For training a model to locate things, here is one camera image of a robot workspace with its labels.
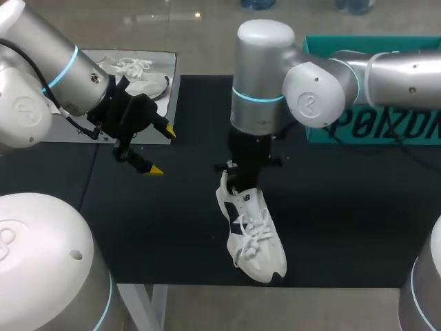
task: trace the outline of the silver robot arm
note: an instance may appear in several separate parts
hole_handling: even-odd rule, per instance
[[[38,143],[48,133],[51,108],[94,140],[100,131],[116,139],[112,154],[141,173],[162,173],[131,148],[132,137],[150,124],[169,139],[169,121],[147,95],[130,96],[76,45],[22,0],[0,6],[0,154]],[[87,114],[93,131],[71,117]]]
[[[352,105],[441,109],[441,52],[363,54],[330,59],[296,47],[294,31],[270,20],[238,30],[231,123],[255,136],[276,134],[284,97],[293,116],[321,128]]]

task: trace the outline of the cable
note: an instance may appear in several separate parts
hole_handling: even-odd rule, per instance
[[[46,93],[48,94],[49,100],[51,100],[55,107],[59,110],[59,112],[68,120],[70,124],[72,124],[76,129],[80,130],[82,133],[88,135],[93,140],[97,140],[98,135],[100,133],[100,129],[98,127],[95,128],[95,130],[91,131],[86,128],[83,128],[80,126],[77,122],[75,122],[71,117],[66,116],[66,111],[61,107],[61,104],[58,102],[57,98],[54,96],[54,93],[49,87],[48,82],[45,80],[43,74],[41,73],[39,67],[35,64],[35,62],[16,44],[12,43],[11,41],[8,41],[6,39],[0,38],[0,45],[3,45],[14,52],[16,52],[18,55],[23,57],[26,62],[29,63],[29,65],[32,67],[32,69],[35,71],[35,74],[39,78],[39,81],[41,82],[41,85],[45,88]]]
[[[352,153],[356,153],[356,154],[362,154],[365,156],[374,156],[374,155],[378,155],[381,154],[383,152],[386,152],[392,148],[396,148],[399,147],[401,149],[401,151],[406,154],[410,159],[414,160],[416,163],[418,163],[420,166],[422,166],[423,168],[426,168],[430,171],[436,172],[438,174],[441,174],[441,168],[430,164],[429,162],[426,162],[425,160],[422,160],[421,158],[417,157],[416,155],[412,154],[412,152],[410,150],[407,149],[407,147],[403,144],[405,138],[400,137],[399,134],[397,134],[397,132],[395,131],[395,126],[392,123],[392,118],[389,112],[388,108],[384,109],[385,113],[386,113],[386,122],[387,125],[389,126],[389,129],[391,131],[391,134],[393,136],[393,142],[392,143],[388,143],[388,145],[390,145],[390,147],[387,148],[382,148],[382,149],[378,149],[378,150],[374,150],[374,151],[366,151],[366,150],[357,150],[354,148],[351,148],[350,146],[348,146],[345,142],[343,142],[340,138],[338,138],[335,133],[331,133],[329,131],[329,128],[323,128],[324,131],[329,133],[329,136],[334,139],[335,141],[337,141],[337,143],[344,148],[345,150],[347,150],[348,152],[352,152]]]
[[[389,109],[385,109],[384,110],[386,112],[386,121],[387,121],[387,125],[391,128],[391,133],[393,135],[393,139],[394,141],[400,146],[401,151],[406,154],[410,159],[414,160],[416,163],[418,163],[420,166],[422,166],[423,168],[426,168],[428,170],[431,170],[433,172],[436,172],[438,174],[441,174],[441,168],[430,164],[424,160],[422,160],[421,158],[417,157],[416,155],[412,154],[410,150],[407,149],[407,147],[403,144],[403,140],[395,131],[395,128],[393,127],[392,124],[392,120],[389,114]]]

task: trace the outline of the black table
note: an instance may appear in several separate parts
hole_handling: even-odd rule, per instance
[[[45,192],[75,207],[83,200],[81,213],[119,283],[254,285],[233,266],[214,194],[213,165],[229,156],[231,86],[231,77],[182,77],[178,138],[136,147],[161,177],[114,162],[112,146],[100,145],[88,181],[95,145],[47,143],[0,165],[1,193]],[[411,150],[441,167],[441,148]],[[276,142],[274,154],[285,165],[266,169],[260,186],[287,254],[283,286],[399,288],[441,214],[441,174],[398,148],[366,157],[308,144],[302,126]],[[33,158],[44,176],[26,170]]]

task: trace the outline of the shoelace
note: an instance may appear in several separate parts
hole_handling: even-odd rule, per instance
[[[268,226],[269,223],[269,211],[267,208],[260,212],[260,218],[255,219],[253,217],[246,217],[244,214],[239,215],[237,218],[240,224],[240,230],[243,234],[242,247],[238,249],[236,253],[235,264],[240,257],[252,257],[257,253],[260,241],[263,239],[269,239],[273,237],[271,229]],[[247,229],[245,229],[243,223],[247,220]]]
[[[151,64],[151,61],[123,57],[118,61],[118,66],[114,66],[114,68],[119,74],[141,80],[144,70],[149,70]]]

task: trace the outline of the new balance sneaker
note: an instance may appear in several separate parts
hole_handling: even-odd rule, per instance
[[[216,191],[220,210],[229,221],[227,249],[233,263],[252,279],[270,283],[275,274],[284,277],[287,259],[260,188],[241,193],[227,190],[224,171]]]
[[[132,96],[144,93],[152,100],[159,99],[170,83],[162,72],[150,71],[151,61],[128,57],[117,60],[105,56],[96,64],[108,74],[116,77],[124,75],[130,82],[125,91]]]

